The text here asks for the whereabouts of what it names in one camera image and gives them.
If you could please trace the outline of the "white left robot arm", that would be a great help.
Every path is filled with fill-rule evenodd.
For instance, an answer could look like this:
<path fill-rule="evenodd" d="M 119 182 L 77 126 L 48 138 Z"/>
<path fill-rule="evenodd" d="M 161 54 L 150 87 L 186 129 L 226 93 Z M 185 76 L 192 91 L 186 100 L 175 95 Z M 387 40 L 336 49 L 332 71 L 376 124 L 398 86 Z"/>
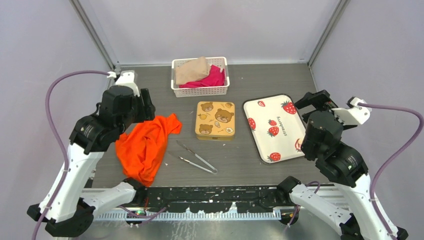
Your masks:
<path fill-rule="evenodd" d="M 131 124 L 155 117 L 149 90 L 114 85 L 106 90 L 96 111 L 80 118 L 69 137 L 65 161 L 50 191 L 41 203 L 29 206 L 27 214 L 53 237 L 76 238 L 95 218 L 125 204 L 141 206 L 145 187 L 128 177 L 101 193 L 87 196 L 83 189 L 99 160 Z"/>

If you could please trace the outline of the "silver box lid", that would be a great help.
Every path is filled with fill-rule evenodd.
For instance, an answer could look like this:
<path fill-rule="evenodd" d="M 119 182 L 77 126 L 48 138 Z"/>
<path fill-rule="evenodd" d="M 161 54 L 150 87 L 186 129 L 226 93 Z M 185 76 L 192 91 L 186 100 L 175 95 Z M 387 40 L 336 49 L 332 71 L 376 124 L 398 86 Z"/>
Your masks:
<path fill-rule="evenodd" d="M 228 101 L 198 102 L 194 131 L 196 135 L 235 135 L 235 104 Z"/>

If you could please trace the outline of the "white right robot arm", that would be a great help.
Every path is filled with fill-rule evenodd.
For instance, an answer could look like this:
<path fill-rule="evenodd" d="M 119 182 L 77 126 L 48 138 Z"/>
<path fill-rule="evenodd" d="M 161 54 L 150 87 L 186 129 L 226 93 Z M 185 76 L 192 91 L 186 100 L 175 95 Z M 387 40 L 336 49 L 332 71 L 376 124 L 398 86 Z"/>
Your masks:
<path fill-rule="evenodd" d="M 307 160 L 313 161 L 342 194 L 348 210 L 317 195 L 293 176 L 276 187 L 283 205 L 299 205 L 332 227 L 342 240 L 405 240 L 408 232 L 387 216 L 372 188 L 368 167 L 361 154 L 342 142 L 345 130 L 364 124 L 371 109 L 364 100 L 351 97 L 347 108 L 338 107 L 325 91 L 307 92 L 294 106 L 314 110 L 302 115 L 306 124 L 300 146 Z"/>

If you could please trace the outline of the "gold chocolate tray box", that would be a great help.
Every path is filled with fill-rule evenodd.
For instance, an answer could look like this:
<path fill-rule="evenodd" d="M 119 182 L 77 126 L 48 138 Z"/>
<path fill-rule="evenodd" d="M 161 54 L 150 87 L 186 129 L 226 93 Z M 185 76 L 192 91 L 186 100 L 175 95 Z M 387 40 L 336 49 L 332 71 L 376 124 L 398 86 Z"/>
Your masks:
<path fill-rule="evenodd" d="M 196 134 L 196 138 L 201 141 L 232 141 L 234 135 L 211 135 L 211 134 Z"/>

